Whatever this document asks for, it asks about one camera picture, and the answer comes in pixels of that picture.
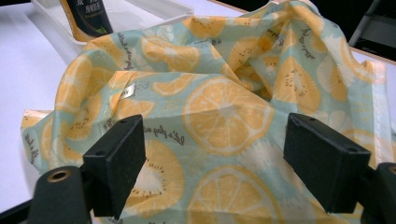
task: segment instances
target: plastic container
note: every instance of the plastic container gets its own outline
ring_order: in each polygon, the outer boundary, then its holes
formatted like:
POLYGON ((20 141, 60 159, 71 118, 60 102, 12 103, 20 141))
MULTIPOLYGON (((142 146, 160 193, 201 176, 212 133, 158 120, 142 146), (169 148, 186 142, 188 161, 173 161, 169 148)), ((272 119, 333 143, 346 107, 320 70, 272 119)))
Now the plastic container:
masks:
MULTIPOLYGON (((77 41, 73 37, 59 0, 32 0, 32 3, 49 22, 51 28, 63 38, 63 44, 79 54, 86 42, 77 41)), ((103 0, 103 3, 113 32, 169 24, 181 21, 193 14, 192 7, 174 0, 103 0)))

